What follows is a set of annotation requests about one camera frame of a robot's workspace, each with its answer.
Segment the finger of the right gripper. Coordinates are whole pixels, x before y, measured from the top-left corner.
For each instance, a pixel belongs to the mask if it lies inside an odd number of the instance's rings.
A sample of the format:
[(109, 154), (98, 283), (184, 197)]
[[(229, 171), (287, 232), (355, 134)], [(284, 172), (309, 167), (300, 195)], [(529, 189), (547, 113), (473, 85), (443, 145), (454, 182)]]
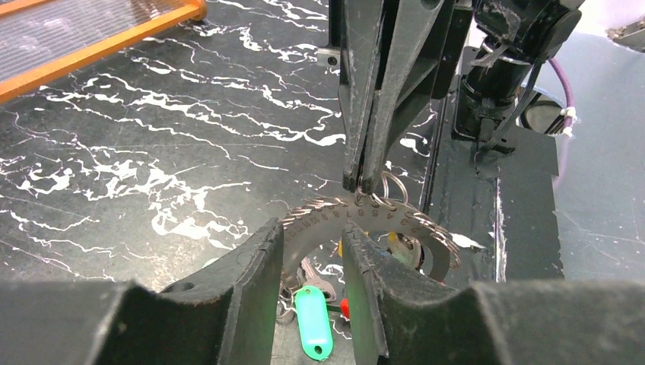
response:
[(376, 87), (361, 157), (361, 191), (373, 193), (392, 144), (430, 102), (456, 3), (386, 2)]
[(374, 192), (396, 137), (386, 110), (383, 81), (396, 22), (397, 1), (341, 1), (339, 103), (347, 137), (343, 187)]

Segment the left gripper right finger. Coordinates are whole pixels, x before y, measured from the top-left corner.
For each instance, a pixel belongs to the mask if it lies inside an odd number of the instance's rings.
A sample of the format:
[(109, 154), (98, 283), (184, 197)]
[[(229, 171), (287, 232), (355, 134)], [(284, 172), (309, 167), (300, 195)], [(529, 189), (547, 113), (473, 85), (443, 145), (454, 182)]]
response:
[(641, 281), (476, 281), (406, 268), (354, 223), (342, 233), (358, 364), (642, 364)]

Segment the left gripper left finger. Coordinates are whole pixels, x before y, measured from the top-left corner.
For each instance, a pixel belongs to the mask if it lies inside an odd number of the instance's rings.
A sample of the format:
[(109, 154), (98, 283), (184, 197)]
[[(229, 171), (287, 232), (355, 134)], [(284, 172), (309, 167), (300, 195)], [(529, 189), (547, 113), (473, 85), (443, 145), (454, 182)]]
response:
[(3, 364), (268, 364), (284, 230), (159, 293), (135, 281), (4, 282)]

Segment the yellow tag key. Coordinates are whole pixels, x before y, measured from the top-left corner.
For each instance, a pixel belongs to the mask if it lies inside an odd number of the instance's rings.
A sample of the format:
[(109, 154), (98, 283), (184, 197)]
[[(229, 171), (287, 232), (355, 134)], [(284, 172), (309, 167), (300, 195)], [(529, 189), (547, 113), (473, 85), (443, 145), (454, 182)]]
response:
[(343, 256), (345, 248), (351, 248), (349, 243), (357, 240), (361, 244), (359, 254), (371, 254), (378, 262), (396, 260), (408, 269), (418, 271), (424, 264), (425, 255), (421, 242), (412, 237), (395, 231), (365, 230), (362, 234), (347, 233), (338, 242), (338, 254)]

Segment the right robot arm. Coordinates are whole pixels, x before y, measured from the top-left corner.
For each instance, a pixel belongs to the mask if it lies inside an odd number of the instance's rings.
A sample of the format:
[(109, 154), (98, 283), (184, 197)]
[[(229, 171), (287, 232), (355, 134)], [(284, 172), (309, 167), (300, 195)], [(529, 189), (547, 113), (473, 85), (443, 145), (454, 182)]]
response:
[(392, 145), (429, 102), (444, 98), (469, 28), (485, 38), (462, 76), (456, 133), (483, 151), (508, 151), (505, 134), (529, 102), (542, 66), (581, 19), (579, 1), (332, 1), (345, 127), (342, 184), (372, 193)]

